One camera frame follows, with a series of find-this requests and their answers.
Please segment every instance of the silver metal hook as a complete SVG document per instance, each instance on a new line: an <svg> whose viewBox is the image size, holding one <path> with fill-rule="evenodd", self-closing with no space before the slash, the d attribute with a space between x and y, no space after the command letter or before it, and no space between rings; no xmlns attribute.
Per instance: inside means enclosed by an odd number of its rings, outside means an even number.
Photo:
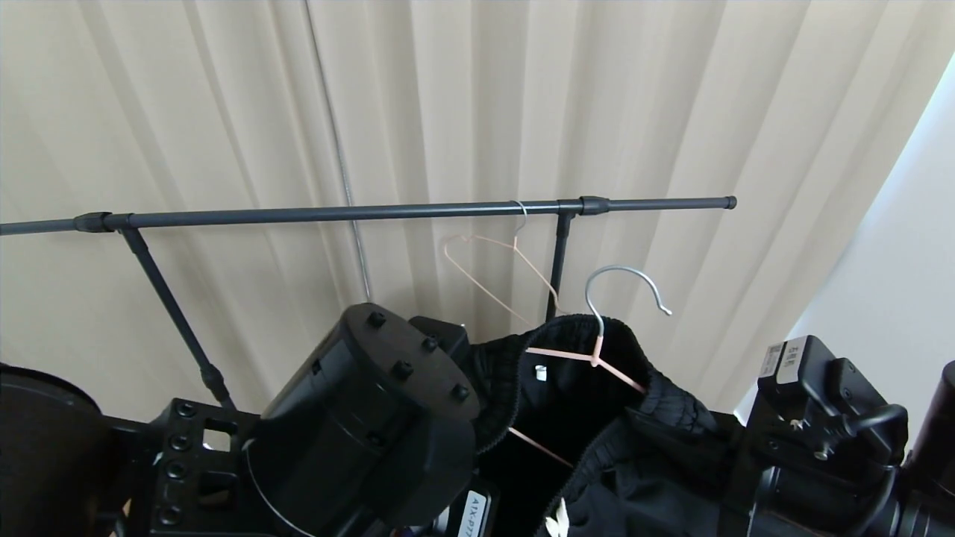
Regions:
<svg viewBox="0 0 955 537"><path fill-rule="evenodd" d="M515 204L520 205L520 210L524 211L524 222L523 222L523 224L521 224L520 226L518 226L517 229L514 230L514 240L515 240L515 242L516 242L516 241L518 240L518 233L520 233L520 231L521 231L522 229L524 229L524 226L527 226L527 207L525 207L524 204L522 204L521 202L519 202L519 201L517 201L517 200L511 200L511 201L514 202Z"/></svg>
<svg viewBox="0 0 955 537"><path fill-rule="evenodd" d="M644 281L647 282L648 285L650 285L650 290L653 291L653 298L657 302L657 308L659 308L660 311L662 311L663 313L666 313L667 315L673 315L673 312L668 310L667 307L663 305L663 300L660 298L660 291L657 290L656 284L653 283L653 280L651 280L649 276L647 276L646 274L643 274L640 270L637 270L636 268L627 267L626 265L607 265L606 267L602 267L602 268L598 268L594 270L590 274L590 277L587 278L587 283L584 286L584 298L587 301L587 307L590 308L590 310L593 311L594 316L597 317L597 325L600 327L600 334L599 334L600 337L604 336L604 318L601 317L600 313L597 311L597 308L594 307L593 300L590 298L590 284L593 283L594 278L596 278L599 274L603 274L604 272L610 272L611 270L623 270L625 272L630 272L631 274L636 274L640 276L641 278L643 278Z"/></svg>

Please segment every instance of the beige curtain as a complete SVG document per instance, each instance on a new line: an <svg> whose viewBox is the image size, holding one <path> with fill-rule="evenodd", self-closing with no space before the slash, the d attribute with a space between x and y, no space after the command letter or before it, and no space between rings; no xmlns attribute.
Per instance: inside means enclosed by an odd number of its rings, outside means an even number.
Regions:
<svg viewBox="0 0 955 537"><path fill-rule="evenodd" d="M601 310L718 409L746 391L843 250L955 48L949 2L0 3L4 222L355 204L735 194L734 211L579 218L562 304ZM512 217L359 225L374 301L523 331L437 253ZM547 270L554 217L526 255ZM365 300L350 225L149 229L243 410ZM455 245L542 319L506 250ZM110 413L211 401L123 241L0 239L2 359Z"/></svg>

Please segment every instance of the white label sticker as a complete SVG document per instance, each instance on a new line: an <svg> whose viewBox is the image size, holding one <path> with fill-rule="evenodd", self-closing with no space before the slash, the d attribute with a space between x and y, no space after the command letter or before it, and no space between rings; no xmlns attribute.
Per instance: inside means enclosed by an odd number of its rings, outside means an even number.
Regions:
<svg viewBox="0 0 955 537"><path fill-rule="evenodd" d="M802 363L802 352L806 350L806 338L803 335L786 342L786 350L782 354L782 364L776 374L777 384L789 384L799 381L799 364Z"/></svg>
<svg viewBox="0 0 955 537"><path fill-rule="evenodd" d="M776 343L766 350L766 357L763 358L763 367L759 368L759 377L775 375L775 366L779 365L779 357L782 355L782 343Z"/></svg>
<svg viewBox="0 0 955 537"><path fill-rule="evenodd" d="M480 525L484 521L484 507L487 498L477 494L474 490L468 491L467 502L464 503L464 514L461 515L461 528L457 530L457 537L475 537L480 534Z"/></svg>

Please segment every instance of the black garment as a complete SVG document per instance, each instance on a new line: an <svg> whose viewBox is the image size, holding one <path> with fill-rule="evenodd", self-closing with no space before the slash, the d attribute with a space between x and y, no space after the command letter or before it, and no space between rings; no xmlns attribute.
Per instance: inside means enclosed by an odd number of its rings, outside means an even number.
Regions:
<svg viewBox="0 0 955 537"><path fill-rule="evenodd" d="M501 490L494 534L546 537L544 516L554 516L561 497L571 536L715 534L727 461L687 457L668 442L718 444L724 429L653 368L624 323L605 320L602 358L645 395L586 362L525 352L589 354L597 331L591 315L559 317L475 345L461 364L481 400L478 470ZM539 364L547 367L545 382L536 379ZM508 435L511 426L573 463L573 471Z"/></svg>

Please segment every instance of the empty clothes hanger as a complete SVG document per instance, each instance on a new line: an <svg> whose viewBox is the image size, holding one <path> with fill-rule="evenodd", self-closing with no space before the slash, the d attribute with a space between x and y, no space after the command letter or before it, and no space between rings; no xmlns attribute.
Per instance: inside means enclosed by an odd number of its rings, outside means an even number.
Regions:
<svg viewBox="0 0 955 537"><path fill-rule="evenodd" d="M667 315L673 315L673 312L667 309L667 307L663 305L663 300L660 298L660 291L657 289L656 284L653 283L653 280L651 280L649 276L647 276L646 274L642 273L640 270L637 270L636 268L633 268L633 267L627 267L624 265L608 265L606 267L602 267L602 268L598 268L594 270L590 274L590 276L587 278L587 283L584 286L584 298L586 299L587 306L593 312L594 316L597 317L597 326L599 327L599 330L597 332L597 339L594 341L593 351L590 354L579 354L579 353L568 353L566 351L555 351L552 349L538 349L536 347L530 347L527 349L527 352L534 353L534 354L545 354L548 356L556 356L558 358L567 358L571 360L588 361L590 362L590 365L592 367L602 367L606 369L608 372L610 372L612 375L616 376L617 378L619 378L620 380L628 384L634 390L637 390L640 393L645 393L646 390L644 389L643 386L635 382L629 376L624 375L623 373L620 372L620 370L606 363L600 358L600 351L601 351L601 348L604 346L604 318L601 317L600 313L597 311L597 308L594 306L593 299L590 297L590 284L593 283L594 278L596 278L598 275L603 274L604 272L609 272L611 270L624 270L626 272L636 274L640 276L641 278L643 278L644 281L650 285L650 290L653 291L653 298L656 300L657 308L659 308L660 311L662 311L663 313L666 313Z"/></svg>
<svg viewBox="0 0 955 537"><path fill-rule="evenodd" d="M490 292L490 290L482 286L480 282L477 280L477 278L475 278L474 276L471 275L470 272L465 270L464 267L462 267L457 261L455 261L455 259L451 257L451 254L448 253L448 244L450 244L455 239L460 239L461 242L464 242L464 243L470 243L471 241L478 239L479 241L484 241L492 245L498 245L498 246L506 247L510 249L514 253L517 253L518 256L521 258L521 260L523 260L524 264L530 267L534 271L534 273L537 274L539 278L541 278L541 281L543 281L543 283L547 286L547 289L550 291L550 294L553 295L554 297L554 305L556 306L557 311L566 313L566 311L561 309L561 303L558 301L557 291L554 290L554 287L550 285L550 282L547 281L547 278L545 278L544 275L541 274L541 272L537 269L537 267L534 267L534 264L531 263L530 260L527 259L527 257L523 254L523 252L521 252L520 249L518 248L518 233L520 233L520 231L524 228L524 226L527 226L527 207L525 207L524 204L522 204L521 202L514 201L514 200L512 201L515 204L520 206L520 210L523 211L524 213L524 220L523 222L520 223L520 226L518 226L518 228L514 230L514 240L511 241L511 244L508 245L501 241L495 241L494 239L489 239L487 237L482 237L480 235L471 235L468 237L465 237L464 235L455 235L455 236L449 237L447 240L444 241L444 245L442 249L444 251L444 257L448 258L448 261L450 261L452 265L457 267L457 269L460 270L462 274L464 274L469 280L471 280L471 283L476 285L480 290L484 291L484 293L490 296L492 299L494 299L495 302L497 302L498 304L501 304L506 310L511 312L515 317L517 317L521 321L523 321L528 327L534 328L535 325L533 323L531 323L530 321L522 317L519 313L514 311L514 309L512 309L507 304L504 304L504 302L501 301L499 298L497 298L492 292ZM551 457L555 461L560 462L561 464L568 466L570 468L574 467L573 464L565 461L563 458L561 458L561 456L557 455L556 453L547 449L546 447L540 445L538 442L531 439L530 437L523 434L521 431L515 429L514 427L508 427L507 430L508 432L518 437L519 439L524 440L525 442L531 444L532 446L540 450L542 453L544 453L548 457Z"/></svg>
<svg viewBox="0 0 955 537"><path fill-rule="evenodd" d="M553 297L554 297L554 305L556 306L557 311L560 311L561 313L566 313L566 311L564 311L563 309L561 309L561 303L560 303L560 301L558 300L557 291L554 290L554 287L550 285L550 282L547 280L547 278L544 277L543 274L541 274L541 271L538 270L537 267L535 267L534 264L531 263L530 260L527 259L527 257L523 254L523 252L521 252L520 249L518 248L518 233L520 233L520 231L524 228L524 226L527 226L527 207L525 207L524 204L522 204L521 202L514 201L514 200L511 200L511 201L514 202L515 204L519 205L519 206L520 206L520 209L521 209L521 210L523 211L523 213L524 213L524 220L523 220L523 222L520 224L520 226L518 226L518 228L514 230L514 240L511 242L511 244L508 245L508 244L503 243L503 242L501 242L501 241L496 241L496 240L494 240L494 239L489 239L489 238L487 238L487 237L482 237L482 236L480 236L480 235L471 235L471 236L467 236L467 237L464 236L464 235L454 235L454 236L449 237L447 240L444 241L444 245L443 245L444 257L448 258L448 261L450 261L452 265L454 265L458 270L461 271L462 274L464 274L469 280L471 280L471 283L473 283L474 285L476 285L480 290L484 291L484 293L487 294L488 296L490 296L492 299L494 299L495 302L497 302L497 303L500 304L503 308L505 308L506 310L508 310L509 312L511 312L515 317L517 317L518 319L520 319L521 321L523 321L528 327L534 328L534 327L536 327L537 325L535 325L534 323L532 323L532 322L528 321L527 319L525 319L523 316L520 315L520 313L517 313L516 311L514 311L514 309L512 309L512 308L511 308L510 306L508 306L507 304L504 304L504 302L503 302L502 300L500 300L499 298L497 298L497 297L496 297L492 292L490 292L486 287L484 287L483 285L481 285L480 282L477 280L477 278L475 278L474 276L472 276L470 272L468 272L467 270L465 270L464 267L462 267L457 261L455 261L454 258L451 257L451 254L448 252L448 245L449 245L453 240L455 240L455 239L460 239L460 240L461 240L462 242L464 242L464 243L470 243L471 241L477 239L477 240L479 240L479 241L484 241L484 242L490 243L490 244L492 244L492 245L498 245L498 246L506 247L506 248L512 250L514 253L518 254L518 256L521 258L521 260L523 260L524 264L527 265L528 267L530 267L531 270L533 270L534 273L537 274L538 278L541 278L541 281L543 281L543 283L547 286L547 289L550 291L550 294L553 295Z"/></svg>

